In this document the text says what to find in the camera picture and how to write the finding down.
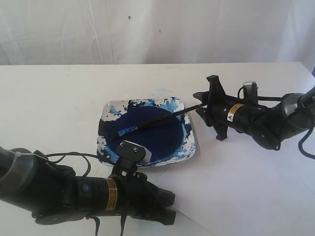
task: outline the white backdrop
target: white backdrop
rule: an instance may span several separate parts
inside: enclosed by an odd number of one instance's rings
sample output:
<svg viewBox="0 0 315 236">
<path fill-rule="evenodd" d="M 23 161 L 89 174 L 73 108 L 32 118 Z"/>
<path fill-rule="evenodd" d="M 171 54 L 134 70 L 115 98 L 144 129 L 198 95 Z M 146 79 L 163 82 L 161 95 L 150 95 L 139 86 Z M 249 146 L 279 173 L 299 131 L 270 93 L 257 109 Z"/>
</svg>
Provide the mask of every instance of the white backdrop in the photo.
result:
<svg viewBox="0 0 315 236">
<path fill-rule="evenodd" d="M 314 0 L 0 0 L 0 64 L 301 61 Z"/>
</svg>

